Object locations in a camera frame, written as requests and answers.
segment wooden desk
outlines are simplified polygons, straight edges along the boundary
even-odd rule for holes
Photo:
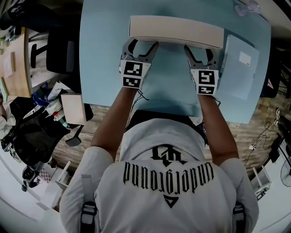
[[[4,78],[4,59],[8,54],[14,52],[15,73],[9,78]],[[30,93],[30,71],[28,65],[28,33],[27,29],[21,29],[21,35],[14,41],[8,43],[4,52],[0,55],[0,76],[4,78],[4,83],[9,96],[31,97]]]

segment table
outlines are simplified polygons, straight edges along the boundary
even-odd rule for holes
[[[4,78],[4,59],[14,52],[15,73]],[[4,83],[9,96],[31,97],[30,70],[28,62],[28,33],[27,29],[21,29],[21,35],[14,41],[9,42],[4,48],[4,53],[0,55],[0,76],[4,78]]]
[[[225,28],[228,34],[252,44],[260,57],[247,100],[219,89],[221,112],[227,121],[248,123],[258,102],[266,76],[271,44],[271,26],[258,14],[239,17],[230,0],[85,0],[80,27],[80,76],[83,101],[111,106],[121,87],[118,70],[121,49],[128,39],[131,15],[164,15],[202,21]],[[149,45],[137,45],[136,55]],[[205,51],[195,49],[205,60]],[[190,80],[183,46],[160,44],[142,87],[144,99],[135,108],[199,117],[201,108]]]

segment floor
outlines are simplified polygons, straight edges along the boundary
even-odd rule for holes
[[[237,143],[239,157],[244,163],[246,162],[246,169],[249,175],[252,174],[252,167],[260,167],[266,161],[271,150],[271,144],[273,143],[274,139],[277,138],[277,134],[274,131],[278,130],[273,125],[274,119],[276,118],[276,109],[282,109],[283,115],[290,119],[290,104],[291,101],[288,101],[288,99],[286,99],[285,96],[279,92],[276,98],[259,99],[256,110],[249,124],[228,122],[229,128]],[[80,134],[79,138],[82,140],[82,143],[77,147],[67,146],[65,141],[69,138],[72,138],[75,134],[74,132],[71,132],[61,139],[53,152],[53,158],[59,163],[60,166],[64,166],[68,160],[71,160],[71,171],[75,171],[78,167],[85,149],[90,146],[90,141],[96,128],[101,123],[103,117],[109,109],[105,106],[96,105],[91,105],[91,108],[94,113],[94,117],[91,121],[86,123],[82,130],[82,134]],[[191,119],[195,124],[201,122],[201,119],[199,118]],[[249,146],[256,142],[258,136],[265,130],[266,124],[266,127],[268,127],[269,124],[272,125],[270,132],[266,132],[266,138],[262,137],[259,140],[259,142],[262,140],[261,143],[249,157],[251,152]],[[205,158],[206,160],[211,160],[211,154],[208,147],[206,147]],[[119,151],[116,156],[116,161],[119,161]]]

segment white box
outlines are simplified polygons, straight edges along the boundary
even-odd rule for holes
[[[141,41],[223,48],[224,29],[199,21],[156,15],[130,17],[129,36]]]
[[[85,125],[86,114],[82,95],[66,93],[61,95],[61,99],[66,122],[75,125]]]

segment backpack strap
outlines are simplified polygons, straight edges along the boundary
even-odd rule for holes
[[[236,202],[235,207],[232,211],[232,226],[234,233],[244,233],[246,230],[246,215],[245,215],[245,207]]]
[[[97,207],[94,200],[94,191],[92,190],[91,175],[81,175],[84,192],[84,204],[81,214],[81,233],[94,233],[94,216],[97,213]]]

